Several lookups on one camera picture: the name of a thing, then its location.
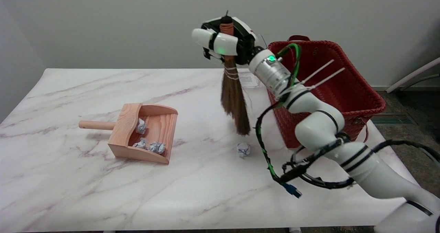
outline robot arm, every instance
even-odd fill
[[[267,49],[255,45],[252,30],[237,18],[234,37],[219,33],[220,18],[203,23],[192,37],[204,48],[204,56],[223,62],[222,55],[236,56],[237,64],[249,65],[250,71],[280,98],[286,93],[290,72]],[[342,114],[316,98],[300,81],[289,89],[283,104],[289,112],[311,114],[295,128],[298,141],[317,151],[336,141],[335,134],[344,127]],[[378,199],[403,197],[407,200],[375,227],[378,233],[440,233],[440,200],[428,191],[398,175],[376,153],[360,142],[349,142],[325,154],[336,161],[370,196]]]

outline table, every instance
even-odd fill
[[[371,198],[359,186],[326,190],[300,179],[291,184],[303,196],[289,195],[272,181],[254,133],[234,133],[220,105],[222,72],[47,69],[0,125],[0,231],[375,225],[404,202]],[[263,85],[251,84],[244,94],[254,125],[269,99]],[[78,128],[80,120],[114,122],[122,105],[133,102],[179,112],[168,166],[116,159],[107,145],[110,132]],[[371,122],[368,129],[370,147],[384,140]],[[271,112],[262,133],[281,173],[291,150]],[[251,145],[250,156],[239,158],[240,142]],[[416,183],[391,148],[380,156]],[[347,178],[326,158],[310,173],[327,181]]]

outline red basket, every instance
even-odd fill
[[[331,59],[334,59],[328,67],[308,80],[306,86],[312,86],[345,67],[343,72],[311,92],[320,100],[341,111],[345,119],[343,131],[354,141],[373,114],[385,110],[385,101],[359,74],[338,44],[329,41],[310,41],[303,36],[292,36],[289,40],[292,40],[292,38],[305,41],[272,42],[268,49],[273,53],[277,53],[289,43],[299,44],[302,47],[300,70],[297,76],[300,81]],[[293,71],[294,59],[293,52],[290,51],[282,61],[283,65],[291,72]],[[271,102],[274,103],[275,97],[269,91],[268,93]],[[298,147],[300,143],[295,137],[295,127],[309,113],[291,114],[286,108],[277,108],[274,113],[286,146],[288,148]]]

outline hand broom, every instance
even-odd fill
[[[226,13],[221,18],[220,32],[234,35],[234,22]],[[242,85],[239,80],[234,56],[223,56],[224,73],[222,82],[221,104],[228,115],[235,121],[237,133],[248,135],[250,132],[249,118],[246,110],[246,102],[243,96]]]

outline dustpan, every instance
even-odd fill
[[[146,122],[144,134],[135,131],[138,119]],[[108,145],[116,157],[169,164],[176,128],[177,111],[158,104],[127,103],[122,107],[116,122],[80,121],[79,127],[84,129],[112,130]],[[133,144],[141,138],[165,144],[164,152],[159,155]]]

